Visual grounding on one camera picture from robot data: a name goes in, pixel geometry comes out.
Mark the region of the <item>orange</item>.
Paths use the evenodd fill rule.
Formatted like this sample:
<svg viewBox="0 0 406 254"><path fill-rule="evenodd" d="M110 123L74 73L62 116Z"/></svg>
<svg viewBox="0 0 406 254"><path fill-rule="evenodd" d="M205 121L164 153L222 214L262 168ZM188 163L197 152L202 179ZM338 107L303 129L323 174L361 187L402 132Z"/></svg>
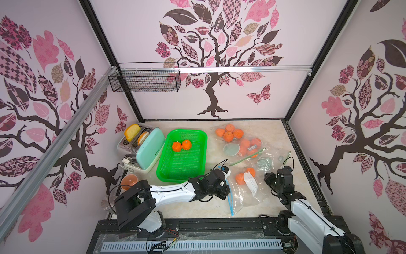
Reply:
<svg viewBox="0 0 406 254"><path fill-rule="evenodd" d="M172 144L172 150L174 151L174 152L180 152L180 151L182 151L182 144L180 143L180 142L174 142L173 144Z"/></svg>
<svg viewBox="0 0 406 254"><path fill-rule="evenodd" d="M181 145L183 150L190 150L192 147L190 140L184 140Z"/></svg>

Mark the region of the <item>blue zip clear bag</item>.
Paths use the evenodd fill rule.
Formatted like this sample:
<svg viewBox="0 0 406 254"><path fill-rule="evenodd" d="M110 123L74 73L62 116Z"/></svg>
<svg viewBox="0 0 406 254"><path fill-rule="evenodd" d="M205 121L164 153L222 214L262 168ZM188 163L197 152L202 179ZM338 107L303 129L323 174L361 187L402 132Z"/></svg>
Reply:
<svg viewBox="0 0 406 254"><path fill-rule="evenodd" d="M268 186L264 182L264 175L256 170L256 177L252 177L249 173L245 176L245 185L238 185L235 176L244 172L246 168L254 168L253 166L230 169L230 176L227 177L226 183L230 187L230 194L227 196L227 202L231 216L235 216L245 207L252 207L264 202L268 196Z"/></svg>

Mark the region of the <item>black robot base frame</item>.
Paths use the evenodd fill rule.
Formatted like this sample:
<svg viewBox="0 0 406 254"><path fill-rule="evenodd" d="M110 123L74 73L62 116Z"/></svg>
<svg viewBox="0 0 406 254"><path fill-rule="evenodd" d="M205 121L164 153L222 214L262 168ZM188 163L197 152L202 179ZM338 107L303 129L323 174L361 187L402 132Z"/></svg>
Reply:
<svg viewBox="0 0 406 254"><path fill-rule="evenodd" d="M331 223L351 233L342 217L327 216ZM283 234L278 217L260 215L254 218L208 218L208 219L166 219L166 227L160 233L150 234L145 230L135 229L119 232L116 220L102 220L88 246L89 254L99 254L102 243L107 241L177 241L177 240L230 240L230 239L280 239L281 250L262 251L202 251L191 253L167 254L313 254L311 250L289 232Z"/></svg>

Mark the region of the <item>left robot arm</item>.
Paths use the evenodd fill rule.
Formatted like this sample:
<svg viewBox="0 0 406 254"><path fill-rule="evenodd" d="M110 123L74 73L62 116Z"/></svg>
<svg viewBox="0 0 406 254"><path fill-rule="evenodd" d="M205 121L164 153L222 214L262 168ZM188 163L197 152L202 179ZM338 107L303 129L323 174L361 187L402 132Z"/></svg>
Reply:
<svg viewBox="0 0 406 254"><path fill-rule="evenodd" d="M156 186L147 180L137 182L114 200L119 232L135 229L148 233L163 231L166 223L158 211L161 206L204 201L208 196L226 200L230 194L226 182L230 174L229 168L222 166L181 184Z"/></svg>

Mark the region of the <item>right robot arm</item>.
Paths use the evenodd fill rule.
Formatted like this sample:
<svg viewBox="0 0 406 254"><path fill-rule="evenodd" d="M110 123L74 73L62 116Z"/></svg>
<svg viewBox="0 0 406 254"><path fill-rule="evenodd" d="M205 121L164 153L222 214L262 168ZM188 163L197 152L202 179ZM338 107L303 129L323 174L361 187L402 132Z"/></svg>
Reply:
<svg viewBox="0 0 406 254"><path fill-rule="evenodd" d="M358 236L331 223L295 190L292 171L291 167L285 166L276 173L264 175L264 182L287 208L278 216L283 234L294 233L314 254L364 254Z"/></svg>

